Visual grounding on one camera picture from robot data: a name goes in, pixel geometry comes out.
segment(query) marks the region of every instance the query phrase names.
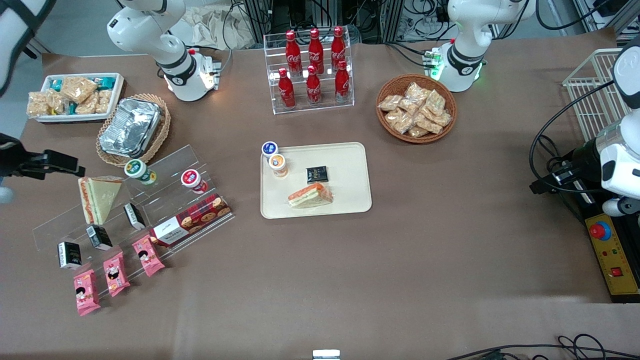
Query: yellow control panel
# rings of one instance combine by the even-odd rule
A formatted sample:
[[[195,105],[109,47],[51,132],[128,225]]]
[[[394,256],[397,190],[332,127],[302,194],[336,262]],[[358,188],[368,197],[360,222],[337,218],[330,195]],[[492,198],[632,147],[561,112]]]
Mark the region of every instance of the yellow control panel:
[[[620,239],[611,218],[601,214],[585,221],[589,237],[596,252],[600,268],[604,274],[611,295],[638,294],[634,279]]]

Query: red cookie box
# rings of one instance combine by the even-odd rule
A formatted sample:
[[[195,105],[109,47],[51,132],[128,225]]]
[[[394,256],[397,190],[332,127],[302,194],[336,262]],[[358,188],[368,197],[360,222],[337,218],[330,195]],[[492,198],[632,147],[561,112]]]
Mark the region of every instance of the red cookie box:
[[[155,226],[152,236],[157,239],[158,245],[172,247],[230,212],[227,203],[215,193]]]

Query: acrylic bottle rack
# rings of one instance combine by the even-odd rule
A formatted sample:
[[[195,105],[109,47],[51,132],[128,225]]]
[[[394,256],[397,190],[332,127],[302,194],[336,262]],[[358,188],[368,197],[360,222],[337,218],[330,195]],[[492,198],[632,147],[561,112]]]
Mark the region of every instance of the acrylic bottle rack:
[[[300,58],[302,59],[303,76],[301,78],[291,78],[293,82],[293,92],[296,97],[296,107],[285,109],[280,90],[278,89],[278,80],[280,75],[278,69],[283,67],[289,70],[287,65],[287,57],[285,55],[285,46],[287,39],[284,33],[264,35],[264,58],[267,63],[267,80],[269,81],[269,91],[271,92],[271,105],[274,114],[292,113],[295,111],[318,110],[327,108],[338,108],[341,106],[353,106],[355,98],[353,96],[353,65],[351,62],[351,41],[349,39],[349,31],[346,26],[342,27],[344,34],[344,58],[347,61],[347,72],[349,73],[349,97],[346,102],[337,102],[335,100],[335,73],[331,69],[331,43],[333,42],[333,29],[320,29],[320,43],[323,46],[324,58],[324,74],[319,74],[320,87],[322,91],[322,101],[319,105],[311,107],[307,102],[307,67],[309,63],[309,42],[310,31],[296,31],[296,41],[300,46]]]
[[[60,271],[68,271],[69,275],[72,276],[92,268],[97,278],[96,286],[98,287],[100,298],[108,294],[102,263],[118,254],[118,252],[123,252],[125,270],[129,280],[143,274],[142,265],[131,244],[150,234],[151,228],[155,225],[217,192],[214,183],[211,181],[211,175],[207,170],[207,164],[198,159],[190,145],[149,165],[149,168],[156,172],[157,181],[147,186],[136,179],[127,178],[124,180],[113,202],[107,221],[101,225],[109,235],[113,244],[112,249],[102,251],[91,246],[89,237],[86,234],[88,224],[85,222],[81,205],[33,229],[36,249],[50,252],[51,266],[59,268],[58,244],[62,241],[79,244],[82,267],[75,271],[66,269],[60,269]],[[196,194],[182,185],[180,176],[183,171],[189,168],[199,171],[202,179],[209,185],[207,192]],[[140,211],[140,215],[147,225],[143,230],[136,230],[129,223],[123,209],[123,206],[128,202],[132,203]],[[160,259],[170,258],[233,217],[233,212],[227,213],[170,248],[156,245],[155,248]]]

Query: white tray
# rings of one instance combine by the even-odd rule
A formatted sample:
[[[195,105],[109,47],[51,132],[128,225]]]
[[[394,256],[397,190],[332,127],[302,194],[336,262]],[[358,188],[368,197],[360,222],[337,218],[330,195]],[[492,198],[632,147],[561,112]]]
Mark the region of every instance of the white tray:
[[[371,187],[364,145],[359,142],[281,147],[289,173],[279,178],[260,155],[260,212],[268,219],[363,213],[371,209]],[[307,186],[307,168],[326,166],[333,203],[292,209],[287,198]]]
[[[83,78],[116,78],[116,82],[113,85],[113,92],[109,100],[109,107],[107,112],[100,114],[86,114],[86,115],[43,115],[35,118],[39,122],[46,122],[50,124],[70,123],[70,122],[93,122],[97,120],[105,120],[109,117],[109,114],[118,104],[120,99],[120,92],[122,92],[122,85],[124,84],[124,78],[117,72],[94,72],[92,74],[60,74],[49,75],[44,79],[42,83],[41,92],[47,91],[51,87],[51,83],[54,80],[60,80],[67,76],[81,76]]]

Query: wicker basket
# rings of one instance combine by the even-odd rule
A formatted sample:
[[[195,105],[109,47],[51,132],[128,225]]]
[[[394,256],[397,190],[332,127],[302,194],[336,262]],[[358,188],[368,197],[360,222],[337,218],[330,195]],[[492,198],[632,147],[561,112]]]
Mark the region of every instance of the wicker basket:
[[[412,138],[408,135],[398,133],[388,124],[387,120],[385,119],[386,113],[380,110],[379,107],[377,107],[377,105],[389,95],[404,96],[404,92],[409,87],[409,84],[412,81],[415,81],[416,84],[420,85],[420,87],[422,88],[428,90],[435,89],[446,100],[445,109],[449,111],[449,114],[451,115],[451,122],[449,123],[449,125],[444,127],[443,131],[440,134],[427,134],[419,138]],[[458,107],[456,106],[456,100],[454,99],[453,94],[443,84],[425,75],[405,74],[387,81],[387,83],[382,86],[382,89],[380,89],[380,93],[378,93],[378,100],[376,101],[376,113],[378,114],[378,120],[380,120],[380,124],[382,124],[382,126],[384,126],[385,129],[387,129],[387,131],[396,138],[411,143],[428,143],[438,140],[439,138],[448,134],[449,131],[451,131],[453,125],[455,125],[456,123],[456,119],[458,118]]]
[[[169,114],[169,109],[166,107],[166,103],[164,102],[164,100],[160,99],[158,96],[151,94],[138,94],[133,95],[132,98],[154,102],[160,105],[163,111],[162,117],[160,118],[160,123],[158,124],[156,133],[154,134],[154,138],[151,139],[147,151],[139,158],[145,163],[148,163],[154,157],[154,155],[156,155],[158,149],[160,149],[160,145],[162,145],[166,137],[169,135],[171,114]],[[104,125],[102,125],[102,129],[100,129],[100,133],[98,133],[98,139],[110,125],[117,110],[118,107],[113,110],[111,115],[109,115],[109,118],[107,118],[107,120],[104,122]],[[125,158],[124,156],[107,154],[106,152],[102,151],[102,149],[100,148],[100,140],[95,141],[95,148],[98,151],[100,159],[104,160],[104,162],[108,164],[124,168],[124,165],[127,164],[127,161],[131,160],[130,158]]]

